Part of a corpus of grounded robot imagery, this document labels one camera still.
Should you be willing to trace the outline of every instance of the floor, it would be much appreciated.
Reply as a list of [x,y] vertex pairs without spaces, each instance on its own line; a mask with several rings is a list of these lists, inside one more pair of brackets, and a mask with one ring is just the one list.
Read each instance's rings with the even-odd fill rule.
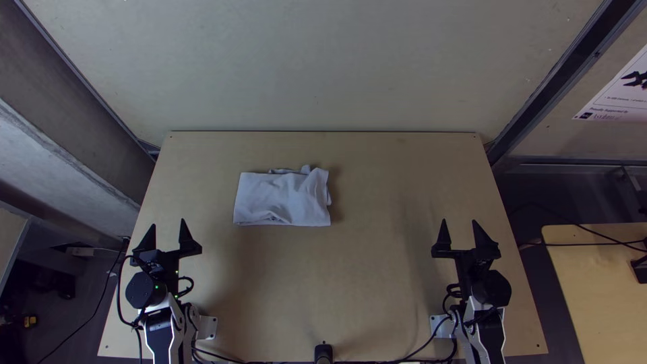
[[[618,188],[617,178],[604,173],[509,173],[497,178],[497,184],[518,244],[538,239],[546,224],[563,224],[562,217],[548,214],[529,202],[538,202],[560,215],[577,222],[630,222],[645,220],[632,205],[631,195]],[[27,308],[38,312],[40,327],[25,331],[22,344],[27,363],[36,363],[57,342],[92,315],[101,294],[108,269],[115,254],[107,252],[88,262],[86,274],[78,280],[77,297],[66,301],[54,292],[30,293]],[[557,277],[547,251],[531,247],[521,252],[539,317],[546,336],[549,354],[508,357],[508,363],[583,363],[577,338],[561,294]],[[133,359],[97,357],[96,352],[113,296],[115,278],[109,279],[106,298],[96,317],[69,342],[59,348],[48,363],[137,363]]]

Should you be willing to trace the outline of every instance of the beige wall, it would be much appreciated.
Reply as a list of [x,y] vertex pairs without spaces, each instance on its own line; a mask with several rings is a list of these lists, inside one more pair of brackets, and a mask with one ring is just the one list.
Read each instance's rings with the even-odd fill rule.
[[512,155],[646,160],[647,123],[571,120],[645,44],[647,9],[514,149]]
[[476,131],[511,120],[601,0],[24,0],[139,137]]

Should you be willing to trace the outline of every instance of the cable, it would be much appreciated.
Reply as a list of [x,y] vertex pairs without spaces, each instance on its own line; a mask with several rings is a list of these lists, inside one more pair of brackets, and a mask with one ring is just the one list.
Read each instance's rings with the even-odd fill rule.
[[101,297],[99,297],[99,302],[97,302],[96,307],[94,308],[94,312],[92,313],[92,316],[90,316],[90,318],[88,318],[81,326],[76,328],[76,330],[74,330],[70,335],[68,335],[67,338],[63,339],[63,341],[61,341],[61,343],[59,343],[54,349],[52,349],[52,351],[50,351],[47,355],[45,355],[41,360],[39,360],[37,362],[37,364],[41,364],[45,359],[49,358],[50,355],[52,355],[56,350],[58,350],[61,346],[63,346],[63,344],[65,344],[72,336],[74,336],[74,334],[79,332],[79,330],[81,330],[83,327],[85,327],[85,325],[87,325],[88,322],[92,321],[94,316],[96,316],[96,313],[97,313],[97,311],[99,311],[99,307],[101,306],[101,302],[103,301],[103,297],[106,295],[106,290],[108,289],[108,282],[110,281],[110,273],[113,271],[113,269],[115,269],[115,266],[117,265],[117,262],[119,261],[119,258],[121,257],[121,252],[123,251],[123,248],[126,247],[126,246],[127,246],[126,240],[124,240],[122,242],[122,244],[121,244],[121,249],[119,250],[119,254],[117,254],[117,258],[113,262],[113,265],[110,267],[110,270],[108,272],[108,276],[106,277],[106,282],[103,285],[103,291],[101,292]]
[[202,364],[202,362],[195,356],[195,353],[193,351],[191,351],[191,356],[193,357],[193,361],[195,361],[197,364]]
[[135,330],[135,333],[137,334],[137,345],[139,346],[140,350],[140,364],[142,364],[142,337],[140,336],[140,330],[142,329],[142,327],[139,325],[142,316],[139,315],[132,322],[128,322],[123,318],[123,315],[121,314],[121,273],[123,271],[123,264],[129,258],[133,258],[135,260],[139,259],[132,255],[126,255],[125,257],[123,257],[123,261],[121,261],[121,265],[119,266],[119,274],[117,275],[117,314],[119,315],[119,320],[121,320],[121,322],[123,322],[126,326],[130,326],[131,329]]
[[546,246],[549,246],[549,247],[550,247],[550,246],[555,246],[555,247],[574,247],[574,246],[578,246],[578,245],[624,245],[624,246],[626,246],[626,247],[628,247],[628,248],[630,248],[630,249],[633,249],[633,250],[636,250],[636,251],[641,251],[641,252],[643,252],[643,253],[647,253],[647,249],[641,249],[641,248],[639,248],[639,247],[634,247],[634,246],[631,246],[631,245],[630,245],[630,244],[635,244],[635,243],[641,243],[641,242],[643,242],[643,241],[644,241],[644,239],[642,239],[642,240],[635,240],[635,241],[620,241],[620,240],[614,239],[614,238],[609,237],[609,236],[607,236],[607,235],[604,235],[604,234],[602,234],[602,233],[598,233],[597,231],[591,230],[591,229],[589,229],[589,228],[587,228],[587,227],[585,227],[585,226],[582,226],[581,224],[578,224],[577,222],[575,222],[575,221],[573,221],[573,220],[571,220],[571,219],[569,219],[569,218],[567,218],[567,217],[565,217],[565,216],[563,216],[563,215],[561,215],[561,214],[559,214],[559,213],[557,213],[557,212],[555,212],[555,211],[553,211],[553,210],[551,210],[551,209],[547,208],[546,206],[542,206],[542,205],[540,205],[540,204],[538,204],[538,203],[536,203],[536,202],[528,202],[527,204],[522,204],[522,205],[518,206],[517,208],[514,208],[514,209],[513,209],[513,210],[512,210],[508,215],[507,215],[507,217],[508,217],[508,218],[510,218],[510,216],[512,216],[512,215],[514,215],[514,214],[516,214],[517,212],[519,212],[519,211],[521,211],[521,210],[523,210],[523,209],[525,209],[525,208],[527,208],[527,207],[529,207],[529,206],[534,206],[534,207],[536,207],[536,208],[538,208],[538,209],[540,209],[540,210],[543,210],[543,211],[545,211],[545,212],[548,212],[549,214],[554,215],[554,216],[556,216],[556,217],[558,217],[558,218],[560,218],[560,219],[562,219],[562,220],[564,220],[564,221],[568,222],[569,224],[575,225],[575,226],[577,226],[578,228],[580,228],[580,229],[582,229],[582,230],[584,230],[584,231],[588,231],[589,233],[591,233],[591,234],[593,234],[593,235],[597,235],[597,236],[602,237],[602,238],[604,238],[604,239],[607,239],[607,240],[613,241],[613,243],[583,243],[583,244],[546,244],[546,243],[527,243],[526,245],[546,245]]
[[[433,338],[436,337],[436,334],[438,333],[438,329],[440,328],[440,326],[442,326],[443,322],[445,322],[445,321],[447,321],[449,319],[450,319],[450,316],[447,316],[447,317],[443,318],[442,320],[440,320],[440,322],[436,325],[436,328],[433,329],[433,332],[431,333],[431,336],[429,337],[427,342],[425,344],[423,344],[422,346],[420,346],[415,351],[413,351],[411,354],[405,356],[402,359],[398,359],[398,360],[394,360],[394,361],[386,361],[386,362],[384,362],[384,364],[400,364],[400,363],[403,363],[403,362],[407,361],[409,358],[413,357],[417,353],[419,353],[421,350],[423,350],[425,347],[427,347],[427,345],[429,345],[429,343],[433,340]],[[447,361],[447,359],[439,360],[439,361],[424,361],[424,362],[425,363],[443,363],[444,361]]]
[[218,354],[210,353],[210,352],[202,350],[202,349],[198,349],[198,348],[195,347],[195,345],[191,345],[191,349],[193,349],[193,350],[195,350],[195,351],[197,351],[199,353],[211,355],[212,357],[216,357],[218,359],[222,359],[222,360],[225,360],[225,361],[230,361],[232,363],[247,364],[246,361],[240,361],[240,360],[236,360],[236,359],[231,359],[231,358],[228,358],[228,357],[223,357],[223,356],[218,355]]
[[191,283],[191,286],[188,286],[184,291],[181,291],[181,292],[177,293],[177,298],[180,298],[180,297],[186,295],[187,293],[191,292],[191,290],[193,289],[193,284],[194,284],[193,279],[191,279],[190,277],[184,276],[184,277],[178,278],[177,280],[188,280]]
[[140,348],[140,364],[142,364],[142,337],[140,336],[140,329],[133,329],[135,329],[135,333],[137,334],[137,346]]
[[494,306],[492,306],[492,307],[490,307],[490,308],[489,308],[489,309],[488,309],[484,314],[482,314],[482,315],[478,316],[477,318],[472,319],[472,320],[469,320],[469,321],[465,321],[465,322],[463,322],[463,326],[474,326],[474,325],[476,325],[477,323],[479,323],[479,322],[481,322],[481,321],[483,321],[483,320],[487,319],[488,317],[490,317],[490,315],[492,315],[492,314],[493,314],[493,313],[495,313],[495,312],[496,312],[496,313],[499,313],[499,311],[497,310],[497,308],[496,308],[496,307],[494,307]]

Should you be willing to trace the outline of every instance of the wooden table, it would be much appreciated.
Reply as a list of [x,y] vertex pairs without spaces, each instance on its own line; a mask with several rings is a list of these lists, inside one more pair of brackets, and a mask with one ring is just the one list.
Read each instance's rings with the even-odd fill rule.
[[[586,227],[620,241],[647,237],[647,223]],[[574,225],[544,226],[550,244],[608,243]],[[621,245],[548,247],[587,364],[645,361],[647,284],[629,262],[645,255]]]
[[27,218],[0,205],[0,293],[5,288],[13,261],[18,255],[26,224]]
[[[239,175],[311,164],[330,171],[332,226],[235,226]],[[397,359],[431,334],[454,262],[432,259],[443,218],[456,249],[474,247],[476,219],[500,243],[493,267],[512,285],[506,355],[545,353],[524,268],[483,146],[472,133],[172,132],[164,141],[135,230],[157,224],[176,249],[185,218],[203,253],[180,262],[186,296],[218,317],[201,346],[246,361],[311,361],[323,340],[336,359]],[[136,270],[127,266],[125,286]],[[122,300],[125,316],[135,311]],[[439,358],[434,340],[418,358]],[[99,355],[136,357],[113,299]]]

